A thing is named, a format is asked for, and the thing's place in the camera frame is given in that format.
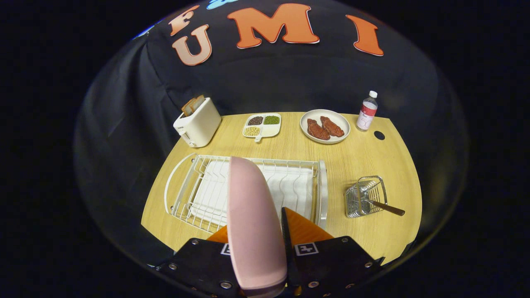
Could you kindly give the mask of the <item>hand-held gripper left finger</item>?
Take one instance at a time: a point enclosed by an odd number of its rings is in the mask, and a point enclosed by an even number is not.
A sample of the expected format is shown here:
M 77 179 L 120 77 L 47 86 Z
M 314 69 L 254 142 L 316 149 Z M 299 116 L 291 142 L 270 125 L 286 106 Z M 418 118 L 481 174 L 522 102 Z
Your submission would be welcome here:
M 195 297 L 244 298 L 231 264 L 226 226 L 207 239 L 189 239 L 155 270 Z

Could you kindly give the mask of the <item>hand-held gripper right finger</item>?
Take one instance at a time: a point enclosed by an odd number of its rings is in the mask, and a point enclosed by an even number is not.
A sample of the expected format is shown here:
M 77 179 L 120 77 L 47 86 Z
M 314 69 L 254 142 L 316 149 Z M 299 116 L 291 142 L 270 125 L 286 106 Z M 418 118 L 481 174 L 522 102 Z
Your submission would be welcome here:
M 290 208 L 281 210 L 287 257 L 282 298 L 343 298 L 383 270 L 350 236 L 334 237 Z

